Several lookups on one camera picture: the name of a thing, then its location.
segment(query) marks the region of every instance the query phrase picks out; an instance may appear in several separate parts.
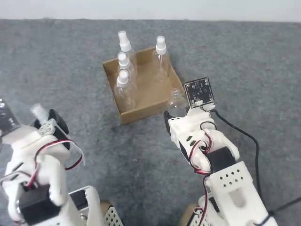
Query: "circuit board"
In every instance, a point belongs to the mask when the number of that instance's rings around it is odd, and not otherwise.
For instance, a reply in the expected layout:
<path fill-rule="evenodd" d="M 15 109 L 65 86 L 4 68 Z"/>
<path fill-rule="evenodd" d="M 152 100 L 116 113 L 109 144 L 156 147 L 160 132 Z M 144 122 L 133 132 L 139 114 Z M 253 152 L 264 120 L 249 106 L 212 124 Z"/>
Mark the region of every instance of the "circuit board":
<path fill-rule="evenodd" d="M 7 135 L 19 127 L 20 124 L 12 114 L 7 103 L 0 97 L 0 137 Z"/>
<path fill-rule="evenodd" d="M 208 77 L 185 82 L 184 86 L 190 108 L 214 103 L 214 96 Z"/>

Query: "open cardboard box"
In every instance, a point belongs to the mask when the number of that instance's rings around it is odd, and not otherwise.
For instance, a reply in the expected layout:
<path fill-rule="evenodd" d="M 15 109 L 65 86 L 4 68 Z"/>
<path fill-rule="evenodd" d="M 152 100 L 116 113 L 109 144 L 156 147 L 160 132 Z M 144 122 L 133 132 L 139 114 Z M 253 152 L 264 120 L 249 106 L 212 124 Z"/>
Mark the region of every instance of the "open cardboard box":
<path fill-rule="evenodd" d="M 170 99 L 171 91 L 178 88 L 182 94 L 184 89 L 180 78 L 170 65 L 168 79 L 157 82 L 152 74 L 152 53 L 155 48 L 147 48 L 137 52 L 137 100 L 135 109 L 128 112 L 121 112 L 118 102 L 115 99 L 121 124 L 138 121 L 142 118 L 163 112 L 166 110 L 166 103 Z M 103 63 L 110 88 L 114 93 L 114 86 L 117 79 L 118 59 L 109 60 Z"/>

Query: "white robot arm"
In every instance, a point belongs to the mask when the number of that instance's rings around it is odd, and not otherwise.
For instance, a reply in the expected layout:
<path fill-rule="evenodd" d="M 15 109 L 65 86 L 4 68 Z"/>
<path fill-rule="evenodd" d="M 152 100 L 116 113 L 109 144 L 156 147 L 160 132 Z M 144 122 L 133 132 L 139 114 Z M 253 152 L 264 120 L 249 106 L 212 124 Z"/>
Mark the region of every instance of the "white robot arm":
<path fill-rule="evenodd" d="M 180 148 L 194 171 L 205 175 L 206 194 L 199 199 L 199 207 L 194 209 L 190 225 L 277 226 L 273 217 L 267 218 L 269 214 L 253 185 L 252 177 L 245 163 L 239 161 L 238 148 L 216 130 L 210 112 L 215 108 L 214 103 L 202 104 L 192 108 L 190 103 L 184 117 L 164 113 L 171 140 Z"/>
<path fill-rule="evenodd" d="M 0 98 L 0 137 L 13 149 L 0 179 L 10 218 L 23 226 L 104 226 L 95 188 L 67 192 L 65 170 L 79 164 L 83 153 L 69 139 L 66 123 L 56 111 L 45 111 L 40 105 L 32 112 L 37 118 L 34 125 L 20 125 Z M 73 150 L 81 157 L 64 168 Z"/>

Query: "clear plastic bottle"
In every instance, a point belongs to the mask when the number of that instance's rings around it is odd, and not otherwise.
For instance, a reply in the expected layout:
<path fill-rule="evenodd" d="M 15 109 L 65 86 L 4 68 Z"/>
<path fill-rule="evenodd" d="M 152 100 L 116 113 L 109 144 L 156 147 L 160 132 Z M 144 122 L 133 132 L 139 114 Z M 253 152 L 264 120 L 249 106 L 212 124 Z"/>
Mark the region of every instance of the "clear plastic bottle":
<path fill-rule="evenodd" d="M 188 107 L 187 100 L 182 96 L 179 89 L 173 89 L 171 92 L 171 98 L 167 102 L 168 113 L 176 117 L 184 117 L 186 113 L 186 108 Z"/>
<path fill-rule="evenodd" d="M 121 70 L 127 70 L 129 73 L 130 81 L 137 86 L 137 73 L 136 69 L 130 61 L 130 58 L 124 52 L 118 53 L 117 58 L 119 63 L 118 72 L 120 72 Z"/>
<path fill-rule="evenodd" d="M 136 52 L 133 49 L 131 42 L 127 38 L 127 32 L 126 31 L 119 31 L 119 45 L 121 52 L 124 52 L 127 54 L 127 56 L 130 58 L 134 68 L 137 71 L 137 59 L 136 59 Z"/>
<path fill-rule="evenodd" d="M 168 77 L 170 58 L 163 36 L 157 37 L 156 50 L 153 53 L 152 62 L 155 79 L 159 82 L 164 81 Z"/>
<path fill-rule="evenodd" d="M 136 106 L 136 86 L 130 81 L 127 70 L 119 72 L 114 87 L 115 98 L 122 112 L 133 110 Z"/>

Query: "gray carpet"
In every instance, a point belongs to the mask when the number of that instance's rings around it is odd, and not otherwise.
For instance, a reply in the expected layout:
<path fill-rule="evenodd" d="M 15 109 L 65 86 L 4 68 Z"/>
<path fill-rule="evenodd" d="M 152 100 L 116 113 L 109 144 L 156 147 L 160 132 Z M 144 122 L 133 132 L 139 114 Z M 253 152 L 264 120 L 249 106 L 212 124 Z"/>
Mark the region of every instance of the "gray carpet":
<path fill-rule="evenodd" d="M 261 145 L 263 195 L 271 209 L 301 195 L 301 25 L 190 21 L 0 20 L 0 93 L 23 124 L 34 103 L 56 109 L 86 153 L 67 172 L 70 191 L 95 186 L 126 226 L 174 226 L 204 194 L 202 177 L 170 141 L 161 115 L 120 126 L 102 62 L 119 30 L 136 49 L 166 36 L 185 80 L 209 76 L 217 109 Z M 252 141 L 216 119 L 255 176 Z M 11 156 L 0 153 L 3 174 Z M 11 225 L 0 199 L 0 225 Z M 298 226 L 298 204 L 276 216 Z"/>

